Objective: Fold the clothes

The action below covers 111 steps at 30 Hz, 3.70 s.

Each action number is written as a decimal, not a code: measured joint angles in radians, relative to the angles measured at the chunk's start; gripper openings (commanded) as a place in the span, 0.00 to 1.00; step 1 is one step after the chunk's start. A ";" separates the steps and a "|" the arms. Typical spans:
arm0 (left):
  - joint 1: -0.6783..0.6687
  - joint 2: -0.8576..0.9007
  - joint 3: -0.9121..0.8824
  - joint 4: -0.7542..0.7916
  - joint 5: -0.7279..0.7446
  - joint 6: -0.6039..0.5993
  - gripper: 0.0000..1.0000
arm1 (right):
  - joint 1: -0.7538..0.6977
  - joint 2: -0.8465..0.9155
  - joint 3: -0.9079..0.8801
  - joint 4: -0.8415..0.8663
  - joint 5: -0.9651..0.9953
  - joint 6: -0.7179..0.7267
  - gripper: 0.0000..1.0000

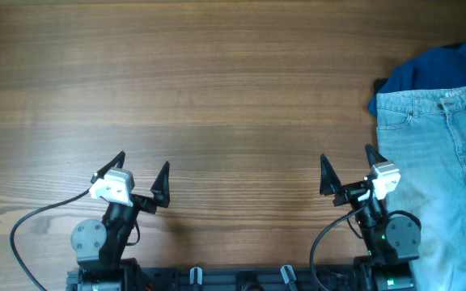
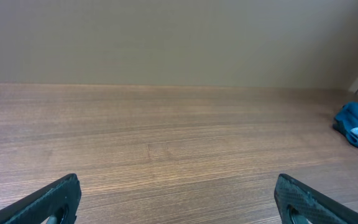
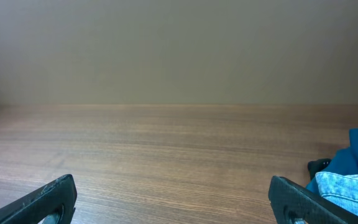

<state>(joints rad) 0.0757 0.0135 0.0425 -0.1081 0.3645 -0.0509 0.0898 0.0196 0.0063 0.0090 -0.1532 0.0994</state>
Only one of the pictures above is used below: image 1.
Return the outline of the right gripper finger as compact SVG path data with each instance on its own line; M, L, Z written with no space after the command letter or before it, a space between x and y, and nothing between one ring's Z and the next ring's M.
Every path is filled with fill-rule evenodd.
M378 163L386 162L387 159L371 144L365 145L366 157L369 166L372 167Z
M341 190L341 181L325 154L320 156L320 194L329 196Z

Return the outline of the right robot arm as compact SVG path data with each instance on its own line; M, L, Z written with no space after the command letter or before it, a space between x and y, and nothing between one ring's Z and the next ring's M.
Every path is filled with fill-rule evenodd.
M314 266L320 240L335 226L353 218L367 254L354 258L347 268L351 290L415 290L411 261L419 258L422 224L404 210L387 211L384 200L400 182L400 170L372 145L365 145L370 172L363 180L343 184L326 155L320 156L320 194L332 196L334 206L348 205L351 210L326 226L313 242L309 255L311 274L320 290L333 287L320 281Z

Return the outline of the light blue denim shorts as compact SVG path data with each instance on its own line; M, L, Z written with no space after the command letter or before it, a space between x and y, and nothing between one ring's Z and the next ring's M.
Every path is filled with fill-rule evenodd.
M379 152L400 170L388 209L422 224L420 290L466 290L466 86L379 94Z

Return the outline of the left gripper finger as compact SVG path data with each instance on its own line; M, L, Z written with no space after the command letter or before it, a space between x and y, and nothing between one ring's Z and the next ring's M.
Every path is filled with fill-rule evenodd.
M155 181L153 182L150 191L153 194L153 199L159 207L167 208L170 204L170 189L169 189L169 171L170 163L166 161Z
M95 183L98 179L102 179L105 174L112 168L122 168L125 162L125 151L119 152L110 162L105 164L101 167L98 171L96 171L93 176L91 177L91 182Z

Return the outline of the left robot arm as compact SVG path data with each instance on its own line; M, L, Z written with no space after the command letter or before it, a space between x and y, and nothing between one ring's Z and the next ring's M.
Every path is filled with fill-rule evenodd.
M133 173L123 168L125 152L96 171L88 192L108 202L100 220L88 219L74 228L70 242L76 252L78 271L69 273L68 290L153 290L152 279L136 259L122 257L133 231L139 231L138 215L154 214L170 204L170 163L165 162L153 182L152 196L133 194Z

